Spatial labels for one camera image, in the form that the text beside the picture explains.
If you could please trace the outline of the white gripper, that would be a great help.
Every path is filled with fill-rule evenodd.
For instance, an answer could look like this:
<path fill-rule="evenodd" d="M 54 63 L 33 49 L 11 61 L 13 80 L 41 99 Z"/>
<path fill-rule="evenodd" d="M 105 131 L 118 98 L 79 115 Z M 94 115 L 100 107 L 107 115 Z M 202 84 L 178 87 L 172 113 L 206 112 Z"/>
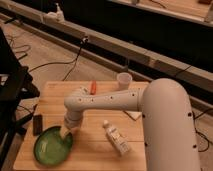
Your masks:
<path fill-rule="evenodd" d="M 83 121 L 83 114 L 80 112 L 67 112 L 64 116 L 64 125 L 60 128 L 60 136 L 64 139 L 70 132 L 71 129 L 81 126 Z"/>

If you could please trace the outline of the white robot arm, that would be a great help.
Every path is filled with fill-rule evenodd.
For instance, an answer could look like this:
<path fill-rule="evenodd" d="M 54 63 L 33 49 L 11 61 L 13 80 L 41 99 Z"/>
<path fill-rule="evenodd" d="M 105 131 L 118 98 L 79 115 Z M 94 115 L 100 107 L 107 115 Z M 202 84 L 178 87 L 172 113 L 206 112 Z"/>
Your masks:
<path fill-rule="evenodd" d="M 172 79 L 98 95 L 79 88 L 65 98 L 64 106 L 64 127 L 69 131 L 81 124 L 89 109 L 140 111 L 147 171 L 201 171 L 189 95 Z"/>

